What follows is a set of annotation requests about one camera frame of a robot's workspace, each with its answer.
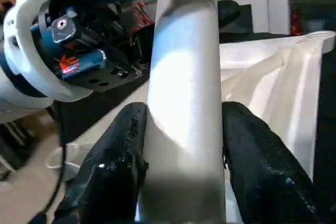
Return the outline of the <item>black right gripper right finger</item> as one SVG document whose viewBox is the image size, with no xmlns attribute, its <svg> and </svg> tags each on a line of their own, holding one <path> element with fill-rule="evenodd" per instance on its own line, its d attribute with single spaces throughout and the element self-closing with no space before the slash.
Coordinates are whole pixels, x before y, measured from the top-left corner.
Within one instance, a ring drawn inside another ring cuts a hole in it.
<svg viewBox="0 0 336 224">
<path fill-rule="evenodd" d="M 281 138 L 238 102 L 222 103 L 224 166 L 244 223 L 320 223 L 313 184 Z"/>
</svg>

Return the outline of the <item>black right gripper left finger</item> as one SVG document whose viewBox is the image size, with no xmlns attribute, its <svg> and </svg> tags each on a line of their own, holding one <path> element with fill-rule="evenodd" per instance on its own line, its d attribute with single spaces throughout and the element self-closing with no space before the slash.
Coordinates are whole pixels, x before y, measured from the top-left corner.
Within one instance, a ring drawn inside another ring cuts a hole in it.
<svg viewBox="0 0 336 224">
<path fill-rule="evenodd" d="M 148 163 L 143 156 L 148 107 L 121 109 L 85 156 L 54 213 L 54 223 L 135 223 Z"/>
</svg>

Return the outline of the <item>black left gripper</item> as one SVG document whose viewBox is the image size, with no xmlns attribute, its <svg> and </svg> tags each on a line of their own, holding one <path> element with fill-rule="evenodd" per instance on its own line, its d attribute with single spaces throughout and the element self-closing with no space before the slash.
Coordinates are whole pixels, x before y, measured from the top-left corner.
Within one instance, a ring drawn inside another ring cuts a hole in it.
<svg viewBox="0 0 336 224">
<path fill-rule="evenodd" d="M 149 72 L 154 21 L 142 2 L 133 6 L 127 29 L 109 6 L 54 6 L 46 1 L 32 23 L 32 36 L 46 66 L 73 86 L 104 92 Z"/>
</svg>

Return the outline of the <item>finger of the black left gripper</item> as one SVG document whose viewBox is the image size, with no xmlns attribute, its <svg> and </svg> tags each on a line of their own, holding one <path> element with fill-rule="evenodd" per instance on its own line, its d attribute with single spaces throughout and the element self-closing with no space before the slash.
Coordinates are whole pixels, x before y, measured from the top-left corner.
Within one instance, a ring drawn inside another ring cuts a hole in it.
<svg viewBox="0 0 336 224">
<path fill-rule="evenodd" d="M 218 27 L 226 27 L 240 16 L 240 5 L 233 0 L 220 0 L 217 2 Z"/>
</svg>

